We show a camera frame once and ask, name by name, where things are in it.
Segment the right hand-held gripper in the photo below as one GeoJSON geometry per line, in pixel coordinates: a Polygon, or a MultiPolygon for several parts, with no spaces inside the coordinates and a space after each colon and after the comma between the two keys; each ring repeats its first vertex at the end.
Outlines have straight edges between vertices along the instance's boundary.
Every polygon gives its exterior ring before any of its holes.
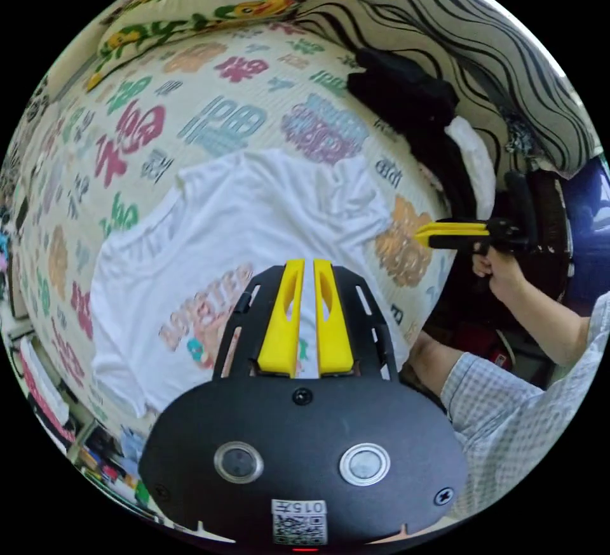
{"type": "Polygon", "coordinates": [[[490,248],[521,256],[531,252],[526,232],[511,220],[494,217],[483,222],[436,221],[420,227],[414,240],[430,249],[473,249],[486,256],[490,248]]]}

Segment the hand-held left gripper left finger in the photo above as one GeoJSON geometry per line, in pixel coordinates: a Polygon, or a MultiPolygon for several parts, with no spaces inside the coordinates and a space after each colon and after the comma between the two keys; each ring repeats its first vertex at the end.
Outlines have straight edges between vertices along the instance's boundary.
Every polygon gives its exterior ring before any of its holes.
{"type": "Polygon", "coordinates": [[[296,376],[303,280],[304,260],[287,261],[257,358],[263,373],[296,376]]]}

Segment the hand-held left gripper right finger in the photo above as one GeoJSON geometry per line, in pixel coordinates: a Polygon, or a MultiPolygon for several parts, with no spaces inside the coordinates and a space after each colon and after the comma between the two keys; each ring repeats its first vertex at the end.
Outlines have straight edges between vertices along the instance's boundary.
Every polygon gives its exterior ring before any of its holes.
{"type": "Polygon", "coordinates": [[[348,374],[353,353],[332,263],[313,260],[316,309],[316,350],[320,374],[348,374]]]}

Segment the person's right hand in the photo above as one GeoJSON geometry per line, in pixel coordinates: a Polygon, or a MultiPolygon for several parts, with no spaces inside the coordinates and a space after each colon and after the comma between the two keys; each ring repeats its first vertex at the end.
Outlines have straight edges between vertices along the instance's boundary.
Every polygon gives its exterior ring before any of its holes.
{"type": "Polygon", "coordinates": [[[489,247],[484,255],[481,251],[472,257],[473,272],[485,281],[494,296],[504,302],[518,291],[525,281],[523,272],[516,258],[489,247]]]}

